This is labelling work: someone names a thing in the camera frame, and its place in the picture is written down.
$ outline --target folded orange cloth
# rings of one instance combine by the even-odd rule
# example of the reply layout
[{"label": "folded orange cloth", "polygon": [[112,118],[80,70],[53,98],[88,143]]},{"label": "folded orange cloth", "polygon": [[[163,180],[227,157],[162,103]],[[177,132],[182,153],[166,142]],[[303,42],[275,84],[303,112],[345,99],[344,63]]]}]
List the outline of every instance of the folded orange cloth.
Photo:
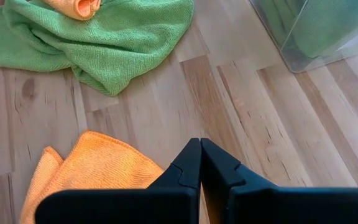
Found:
[{"label": "folded orange cloth", "polygon": [[21,223],[34,223],[38,204],[67,189],[145,189],[163,170],[133,147],[109,136],[86,131],[67,159],[51,147],[41,156],[31,180]]},{"label": "folded orange cloth", "polygon": [[100,0],[44,0],[64,15],[78,20],[91,19],[100,8]]}]

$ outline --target transparent plastic container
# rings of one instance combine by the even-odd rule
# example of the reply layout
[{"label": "transparent plastic container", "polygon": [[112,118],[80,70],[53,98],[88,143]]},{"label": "transparent plastic container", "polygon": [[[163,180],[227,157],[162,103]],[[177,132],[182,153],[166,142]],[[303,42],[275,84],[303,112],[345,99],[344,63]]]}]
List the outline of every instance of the transparent plastic container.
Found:
[{"label": "transparent plastic container", "polygon": [[358,0],[250,1],[293,72],[358,54]]}]

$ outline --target green microfiber towel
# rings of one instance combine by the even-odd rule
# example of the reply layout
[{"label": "green microfiber towel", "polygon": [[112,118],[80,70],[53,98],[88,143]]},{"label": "green microfiber towel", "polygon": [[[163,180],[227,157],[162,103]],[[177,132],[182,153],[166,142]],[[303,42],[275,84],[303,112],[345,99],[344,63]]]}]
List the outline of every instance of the green microfiber towel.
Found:
[{"label": "green microfiber towel", "polygon": [[76,21],[42,1],[0,7],[0,66],[36,72],[71,67],[79,81],[114,96],[159,65],[191,23],[192,0],[107,0]]},{"label": "green microfiber towel", "polygon": [[358,34],[358,0],[256,2],[264,11],[277,44],[282,46],[287,41],[285,47],[296,46],[309,58],[329,55]]}]

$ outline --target microfiber cloth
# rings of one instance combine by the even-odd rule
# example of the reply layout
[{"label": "microfiber cloth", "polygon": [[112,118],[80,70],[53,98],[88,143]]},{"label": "microfiber cloth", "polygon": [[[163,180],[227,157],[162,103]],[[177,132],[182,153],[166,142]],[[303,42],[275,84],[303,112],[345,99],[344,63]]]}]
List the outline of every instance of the microfiber cloth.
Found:
[{"label": "microfiber cloth", "polygon": [[44,0],[54,9],[73,19],[91,19],[100,8],[100,0]]},{"label": "microfiber cloth", "polygon": [[163,170],[133,147],[109,136],[86,131],[67,159],[47,147],[39,160],[21,213],[34,223],[38,204],[67,189],[145,189]]},{"label": "microfiber cloth", "polygon": [[260,0],[257,4],[277,44],[282,46],[292,30],[286,47],[295,46],[309,58],[329,55],[358,34],[358,0]]},{"label": "microfiber cloth", "polygon": [[193,0],[105,0],[77,21],[33,0],[0,6],[0,66],[36,72],[71,67],[79,81],[116,95],[159,65],[185,33]]}]

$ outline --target wooden floor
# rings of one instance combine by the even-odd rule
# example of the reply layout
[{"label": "wooden floor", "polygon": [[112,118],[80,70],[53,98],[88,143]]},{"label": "wooden floor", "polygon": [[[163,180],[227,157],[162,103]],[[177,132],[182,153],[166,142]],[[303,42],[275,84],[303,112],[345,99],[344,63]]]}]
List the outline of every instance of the wooden floor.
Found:
[{"label": "wooden floor", "polygon": [[358,56],[294,75],[249,2],[195,2],[173,53],[117,97],[69,70],[0,68],[0,223],[17,223],[43,148],[65,157],[87,128],[164,169],[207,137],[278,185],[358,186]]}]

